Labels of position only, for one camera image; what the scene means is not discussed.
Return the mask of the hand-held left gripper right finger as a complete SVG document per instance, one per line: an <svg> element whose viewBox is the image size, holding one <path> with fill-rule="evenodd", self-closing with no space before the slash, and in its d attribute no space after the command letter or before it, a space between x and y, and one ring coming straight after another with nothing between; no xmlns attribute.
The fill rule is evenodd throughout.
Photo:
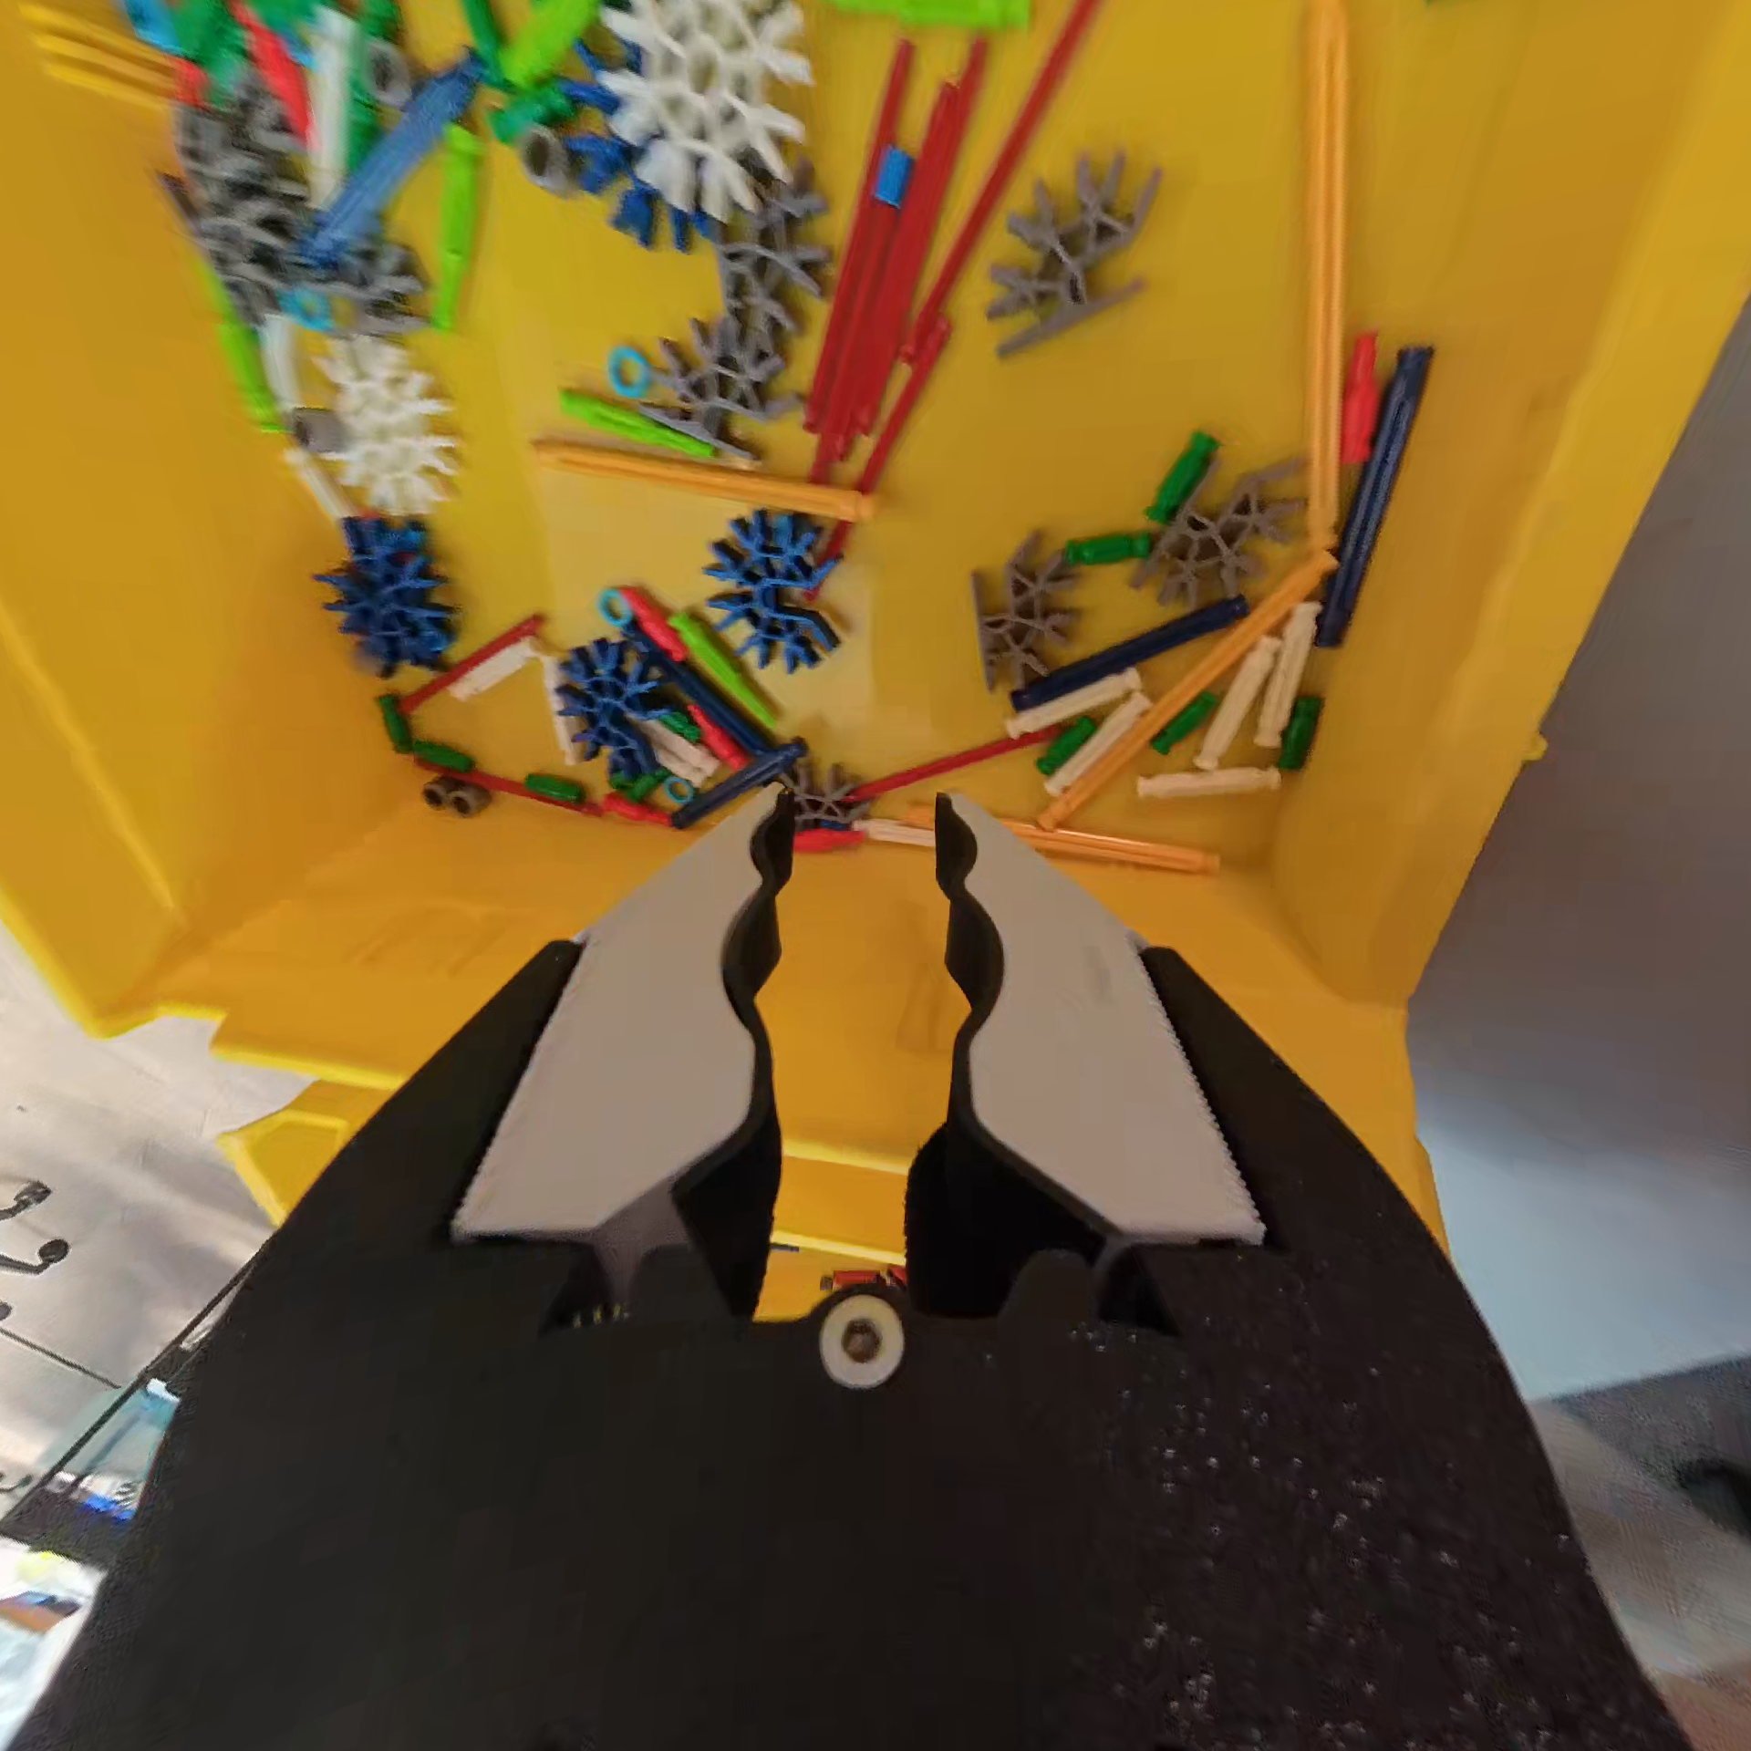
<svg viewBox="0 0 1751 1751"><path fill-rule="evenodd" d="M1042 1256L1099 1322L1167 1322L1156 1247L1258 1247L1263 1217L1196 1079L1146 945L961 793L933 800L947 967L969 1011L948 1112L912 1165L909 1296L983 1322Z"/></svg>

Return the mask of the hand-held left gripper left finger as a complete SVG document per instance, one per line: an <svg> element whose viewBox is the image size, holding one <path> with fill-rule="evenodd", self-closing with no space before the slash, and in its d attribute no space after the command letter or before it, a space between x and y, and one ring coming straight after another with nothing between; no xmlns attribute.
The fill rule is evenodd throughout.
<svg viewBox="0 0 1751 1751"><path fill-rule="evenodd" d="M757 1311L781 1179L759 996L795 837L787 787L764 786L580 933L457 1240L577 1243L609 1307L630 1307L648 1256L683 1248L729 1313Z"/></svg>

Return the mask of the yellow plastic bin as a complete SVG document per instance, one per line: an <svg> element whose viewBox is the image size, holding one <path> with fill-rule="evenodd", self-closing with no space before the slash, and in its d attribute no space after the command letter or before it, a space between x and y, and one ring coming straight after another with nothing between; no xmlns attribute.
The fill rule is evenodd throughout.
<svg viewBox="0 0 1751 1751"><path fill-rule="evenodd" d="M1000 731L967 583L1115 529L1190 427L1221 476L1300 450L1300 3L1101 3L1018 184L1080 141L1166 182L1146 296L1000 363L969 255L954 336L849 544L847 619L774 696L817 767ZM1746 291L1746 3L1353 3L1348 318L1433 343L1385 541L1310 764L1151 803L1141 743L1067 830L1217 872L1071 876L1175 949L1408 1177L1408 998ZM420 799L314 574L343 553L220 365L153 168L165 123L5 49L5 926L99 1036L217 1023L235 1060L395 1088L551 937L692 830Z"/></svg>
<svg viewBox="0 0 1751 1751"><path fill-rule="evenodd" d="M386 1102L386 1088L318 1079L267 1117L224 1131L218 1146L259 1209L282 1224ZM844 1285L905 1282L907 1170L900 1152L786 1145L760 1319L796 1319Z"/></svg>

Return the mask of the pile of colourful toy pieces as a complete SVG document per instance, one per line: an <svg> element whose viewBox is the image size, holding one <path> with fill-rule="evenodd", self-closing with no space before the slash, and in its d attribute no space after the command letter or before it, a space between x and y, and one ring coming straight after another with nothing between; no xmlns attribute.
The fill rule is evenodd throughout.
<svg viewBox="0 0 1751 1751"><path fill-rule="evenodd" d="M1085 703L1115 699L1107 727L1053 780L1071 782L1107 747L1132 753L1146 731L1156 747L1198 718L1203 685L1237 671L1217 726L1196 768L1184 780L1142 780L1142 796L1243 791L1270 787L1279 771L1219 768L1221 735L1265 676L1274 683L1261 709L1258 742L1279 749L1279 768L1299 763L1316 704L1294 703L1300 664L1316 635L1318 587L1328 585L1324 641L1342 635L1340 619L1363 578L1375 512L1391 495L1399 444L1410 431L1431 353L1401 357L1386 410L1373 389L1371 336L1360 336L1348 383L1339 389L1345 263L1346 42L1340 3L1311 3L1307 18L1307 243L1310 402L1307 536L1328 558L1302 560L1260 605L1245 597L1248 544L1285 540L1278 514L1294 503L1261 503L1274 470L1238 482L1215 518L1193 517L1215 456L1196 433L1156 491L1145 532L1071 544L1066 563L1137 558L1142 574L1163 571L1167 597L1188 611L1162 628L1048 674L1015 694L1018 716L991 747L905 768L842 793L809 800L799 761L804 743L774 743L772 724L737 668L721 663L704 629L688 614L667 616L637 589L604 603L624 641L599 641L557 663L539 645L542 616L518 622L466 656L450 650L452 622L430 603L436 579L424 550L421 517L450 478L452 439L436 400L404 353L367 318L386 328L432 321L446 328L466 279L476 243L476 173L481 140L462 117L481 82L531 82L584 31L594 3L536 10L510 49L501 51L487 6L473 6L476 49L417 87L411 106L338 191L350 123L372 105L372 53L392 53L395 6L367 3L357 16L324 6L267 6L228 12L226 3L159 6L139 39L100 27L89 15L19 3L57 80L161 110L180 99L186 162L224 182L228 204L184 182L169 182L182 224L203 252L204 287L220 323L233 376L250 419L288 437L288 460L346 537L349 563L332 582L372 671L430 671L412 692L386 692L380 711L403 759L428 778L438 811L473 813L495 796L552 807L577 822L628 822L642 845L665 845L663 861L688 850L709 826L744 804L737 826L753 826L754 804L791 799L795 845L825 855L869 839L928 847L925 826L853 824L863 804L940 780L986 759L1048 740L1050 727ZM806 166L777 161L740 171L753 159L717 159L749 210L706 220L716 236L724 313L692 329L688 359L667 355L671 405L653 409L648 389L621 380L620 400L581 400L580 419L611 431L611 444L539 441L545 462L601 480L644 480L744 508L731 541L716 550L711 611L724 629L749 634L743 650L757 663L803 664L827 652L833 629L815 612L825 574L854 526L873 512L873 491L900 441L948 337L947 302L996 201L1015 174L1053 99L1097 3L1076 3L1025 95L1011 135L983 182L967 222L935 282L918 298L986 62L986 39L969 47L966 71L947 82L914 168L895 138L914 44L895 49L882 110L872 135L863 191L847 219L815 381L804 426L817 435L806 482L777 480L750 462L716 460L717 419L759 417L754 391L781 369L792 308L784 285L806 296L817 285L819 252L796 233L819 210ZM1146 713L1137 667L1153 656L1217 635L1195 683L1173 694L1188 707L1167 726L1167 709Z"/></svg>

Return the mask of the black chair base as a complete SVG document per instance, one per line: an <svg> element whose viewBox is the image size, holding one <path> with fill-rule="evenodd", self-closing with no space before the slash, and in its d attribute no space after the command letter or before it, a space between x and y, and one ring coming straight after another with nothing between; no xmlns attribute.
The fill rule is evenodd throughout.
<svg viewBox="0 0 1751 1751"><path fill-rule="evenodd" d="M50 1236L35 1247L34 1255L16 1255L6 1248L6 1227L27 1216L34 1216L52 1197L52 1187L35 1177L22 1177L3 1195L3 1273L6 1278L41 1278L70 1255L70 1244L65 1239Z"/></svg>

